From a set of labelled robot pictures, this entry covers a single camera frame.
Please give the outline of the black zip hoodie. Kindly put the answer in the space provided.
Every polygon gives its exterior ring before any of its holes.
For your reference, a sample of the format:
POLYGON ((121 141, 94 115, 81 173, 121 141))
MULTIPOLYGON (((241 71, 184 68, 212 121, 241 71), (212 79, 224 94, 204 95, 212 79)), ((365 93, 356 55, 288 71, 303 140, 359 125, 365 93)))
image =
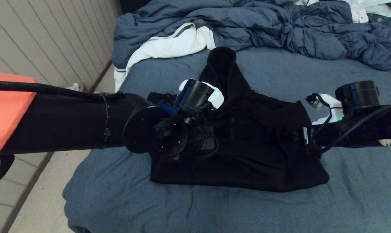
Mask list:
POLYGON ((151 181, 271 192, 328 182, 320 156, 306 155, 294 146, 294 129, 311 123, 300 101, 285 102, 252 90, 235 51, 228 47, 210 52, 199 80, 217 87, 225 98, 206 118, 206 125, 214 128, 218 149, 179 158, 152 150, 151 181))

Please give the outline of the blue bed sheet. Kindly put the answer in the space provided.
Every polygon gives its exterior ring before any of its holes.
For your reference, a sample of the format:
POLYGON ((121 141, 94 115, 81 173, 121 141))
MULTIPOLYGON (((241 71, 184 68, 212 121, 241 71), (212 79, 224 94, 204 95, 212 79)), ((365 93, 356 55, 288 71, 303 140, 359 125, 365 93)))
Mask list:
MULTIPOLYGON (((391 104, 391 72, 356 60, 320 60, 270 47, 238 51, 250 87, 283 101, 373 80, 391 104)), ((126 148, 93 150, 67 183, 65 215, 91 233, 391 233, 391 146, 332 148, 322 157, 327 184, 274 193, 163 185, 149 180, 150 157, 126 148)))

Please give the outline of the white garment with grey stripe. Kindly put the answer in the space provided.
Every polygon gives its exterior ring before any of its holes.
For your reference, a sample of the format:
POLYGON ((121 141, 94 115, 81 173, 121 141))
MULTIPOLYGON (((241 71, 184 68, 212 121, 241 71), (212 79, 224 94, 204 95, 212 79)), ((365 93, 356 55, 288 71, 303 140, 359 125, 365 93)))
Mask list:
POLYGON ((182 57, 215 47, 213 31, 195 23, 185 23, 167 37, 151 37, 132 53, 125 68, 114 69, 115 91, 120 90, 132 66, 142 60, 182 57))

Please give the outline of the rumpled blue duvet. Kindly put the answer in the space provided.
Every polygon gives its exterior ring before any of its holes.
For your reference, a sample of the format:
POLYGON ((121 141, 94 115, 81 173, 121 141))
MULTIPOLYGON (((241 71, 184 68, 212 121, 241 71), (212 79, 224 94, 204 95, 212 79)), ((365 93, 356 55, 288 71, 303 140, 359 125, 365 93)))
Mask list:
POLYGON ((216 47, 283 48, 316 59, 355 59, 391 71, 391 19, 353 23, 345 1, 153 0, 117 19, 112 62, 126 68, 142 44, 185 23, 207 26, 216 47))

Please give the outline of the cream rumpled garment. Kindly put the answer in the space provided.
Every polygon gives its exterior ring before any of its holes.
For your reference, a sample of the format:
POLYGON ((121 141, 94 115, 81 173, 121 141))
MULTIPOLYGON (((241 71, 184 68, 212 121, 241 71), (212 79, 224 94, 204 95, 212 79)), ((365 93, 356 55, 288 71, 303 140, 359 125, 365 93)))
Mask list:
POLYGON ((369 21, 366 7, 368 7, 371 0, 294 0, 294 3, 300 6, 310 6, 323 1, 344 1, 349 4, 354 23, 366 23, 369 21))

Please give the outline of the white pillow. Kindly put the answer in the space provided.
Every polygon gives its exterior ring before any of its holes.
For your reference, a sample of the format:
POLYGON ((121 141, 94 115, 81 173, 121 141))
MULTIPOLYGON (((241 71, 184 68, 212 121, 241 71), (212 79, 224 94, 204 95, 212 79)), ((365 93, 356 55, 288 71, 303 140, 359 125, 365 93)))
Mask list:
POLYGON ((343 0, 346 1, 353 13, 377 14, 391 17, 391 0, 343 0))

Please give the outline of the black headboard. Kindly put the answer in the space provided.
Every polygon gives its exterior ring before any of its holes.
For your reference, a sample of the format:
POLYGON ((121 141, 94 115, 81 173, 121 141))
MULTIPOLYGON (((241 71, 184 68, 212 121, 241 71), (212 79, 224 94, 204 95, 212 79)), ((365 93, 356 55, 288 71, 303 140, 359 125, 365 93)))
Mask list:
POLYGON ((118 0, 121 7, 121 14, 140 12, 141 9, 152 0, 118 0))

